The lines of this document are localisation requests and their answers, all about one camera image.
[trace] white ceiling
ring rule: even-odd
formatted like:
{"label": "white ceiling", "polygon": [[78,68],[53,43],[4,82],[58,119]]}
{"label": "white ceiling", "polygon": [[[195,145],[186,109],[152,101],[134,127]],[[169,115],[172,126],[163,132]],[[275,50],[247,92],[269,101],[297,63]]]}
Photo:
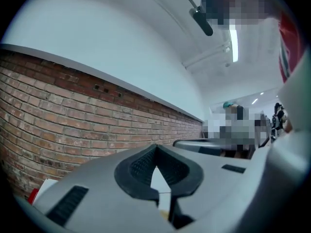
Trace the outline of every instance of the white ceiling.
{"label": "white ceiling", "polygon": [[[213,36],[206,36],[189,15],[192,6],[188,0],[109,1],[136,14],[163,37],[203,94],[219,87],[230,89],[249,79],[265,79],[267,75],[275,77],[274,87],[281,84],[277,67],[279,33],[275,20],[238,26],[239,60],[232,63],[232,52],[224,52],[230,43],[229,32],[216,28]],[[257,90],[264,89],[262,84],[258,83]]]}

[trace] light fixture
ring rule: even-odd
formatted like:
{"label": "light fixture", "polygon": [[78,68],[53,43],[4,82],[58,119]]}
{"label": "light fixture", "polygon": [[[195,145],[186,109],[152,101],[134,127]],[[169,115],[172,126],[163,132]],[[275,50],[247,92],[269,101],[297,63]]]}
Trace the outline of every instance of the light fixture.
{"label": "light fixture", "polygon": [[238,35],[235,29],[235,25],[230,25],[230,37],[232,45],[232,61],[237,62],[239,59],[239,44],[238,44]]}
{"label": "light fixture", "polygon": [[252,104],[256,103],[257,100],[258,100],[258,99],[255,99],[254,102],[252,102]]}

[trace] green cap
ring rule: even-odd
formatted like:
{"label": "green cap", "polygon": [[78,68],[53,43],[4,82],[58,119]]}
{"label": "green cap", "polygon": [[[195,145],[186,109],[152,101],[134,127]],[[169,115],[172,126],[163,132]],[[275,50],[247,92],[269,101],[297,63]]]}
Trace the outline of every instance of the green cap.
{"label": "green cap", "polygon": [[223,104],[223,108],[227,108],[229,107],[230,105],[233,105],[234,103],[231,103],[231,102],[224,102]]}

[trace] person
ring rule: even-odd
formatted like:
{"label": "person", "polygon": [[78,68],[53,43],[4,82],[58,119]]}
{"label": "person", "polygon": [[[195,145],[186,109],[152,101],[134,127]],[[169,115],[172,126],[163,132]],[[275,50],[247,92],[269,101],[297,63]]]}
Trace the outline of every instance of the person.
{"label": "person", "polygon": [[[221,28],[235,24],[258,24],[266,18],[278,20],[281,35],[279,68],[284,83],[288,80],[305,49],[306,41],[296,27],[293,16],[280,0],[201,0],[200,12],[207,21],[216,23]],[[292,125],[288,120],[285,132],[290,132]]]}
{"label": "person", "polygon": [[249,148],[250,130],[247,122],[250,121],[248,120],[248,112],[243,106],[228,101],[223,103],[223,108],[226,126],[220,128],[220,137],[230,137],[238,143],[237,151],[226,151],[225,157],[246,158],[248,152],[243,150]]}
{"label": "person", "polygon": [[272,135],[279,137],[283,134],[283,123],[286,121],[284,108],[281,104],[276,103],[274,106],[274,115],[272,116]]}
{"label": "person", "polygon": [[245,109],[242,106],[237,105],[235,103],[228,102],[228,101],[224,102],[223,108],[225,109],[227,115],[236,114],[237,120],[243,120],[246,116]]}

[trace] white wall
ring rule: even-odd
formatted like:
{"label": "white wall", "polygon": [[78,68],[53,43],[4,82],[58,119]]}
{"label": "white wall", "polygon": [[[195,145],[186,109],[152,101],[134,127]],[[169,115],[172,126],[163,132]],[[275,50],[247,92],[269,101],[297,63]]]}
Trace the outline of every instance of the white wall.
{"label": "white wall", "polygon": [[30,0],[1,43],[204,119],[201,93],[165,40],[108,1]]}

